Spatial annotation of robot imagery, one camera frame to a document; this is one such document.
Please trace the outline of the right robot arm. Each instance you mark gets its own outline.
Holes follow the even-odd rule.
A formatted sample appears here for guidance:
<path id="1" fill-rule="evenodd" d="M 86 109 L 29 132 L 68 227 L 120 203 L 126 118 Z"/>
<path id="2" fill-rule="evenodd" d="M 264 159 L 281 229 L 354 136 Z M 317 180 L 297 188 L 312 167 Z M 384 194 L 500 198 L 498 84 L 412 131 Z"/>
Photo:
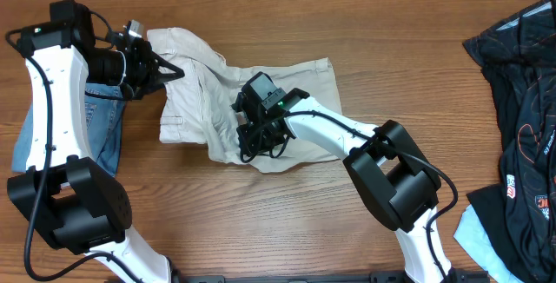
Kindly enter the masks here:
<path id="1" fill-rule="evenodd" d="M 245 122 L 237 128 L 240 159 L 281 157 L 293 139 L 313 143 L 339 158 L 368 212 L 393 231 L 410 282 L 451 282 L 453 268 L 436 221 L 451 209 L 438 207 L 437 192 L 450 178 L 432 165 L 398 122 L 357 122 L 320 104 L 308 92 L 285 92 L 259 72 L 232 105 Z"/>

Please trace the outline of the beige cotton shorts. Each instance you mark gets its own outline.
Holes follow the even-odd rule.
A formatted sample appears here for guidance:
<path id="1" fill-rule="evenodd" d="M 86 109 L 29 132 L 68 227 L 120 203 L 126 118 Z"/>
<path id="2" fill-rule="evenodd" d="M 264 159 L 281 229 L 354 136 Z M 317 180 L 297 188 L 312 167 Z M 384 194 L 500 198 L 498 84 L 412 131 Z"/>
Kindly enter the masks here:
<path id="1" fill-rule="evenodd" d="M 259 72 L 268 74 L 285 91 L 302 89 L 327 109 L 341 112 L 334 69 L 328 58 L 287 67 L 238 68 L 227 65 L 224 56 L 186 29 L 148 30 L 147 38 L 156 54 L 184 73 L 165 85 L 167 100 L 159 135 L 162 143 L 205 144 L 210 160 L 240 164 L 236 133 L 239 122 L 231 106 L 241 87 Z"/>

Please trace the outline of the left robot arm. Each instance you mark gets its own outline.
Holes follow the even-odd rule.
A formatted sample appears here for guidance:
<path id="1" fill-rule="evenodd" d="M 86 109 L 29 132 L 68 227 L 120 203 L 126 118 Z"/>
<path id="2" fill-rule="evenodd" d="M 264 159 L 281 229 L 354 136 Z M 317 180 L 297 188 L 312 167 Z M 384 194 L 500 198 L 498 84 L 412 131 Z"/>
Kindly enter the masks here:
<path id="1" fill-rule="evenodd" d="M 118 87 L 139 100 L 183 77 L 143 38 L 142 25 L 109 31 L 96 46 L 94 12 L 74 0 L 50 5 L 50 19 L 9 31 L 32 87 L 33 131 L 26 172 L 7 181 L 10 201 L 39 235 L 83 264 L 97 260 L 123 282 L 177 282 L 172 261 L 136 231 L 124 187 L 91 153 L 86 125 L 88 83 Z"/>

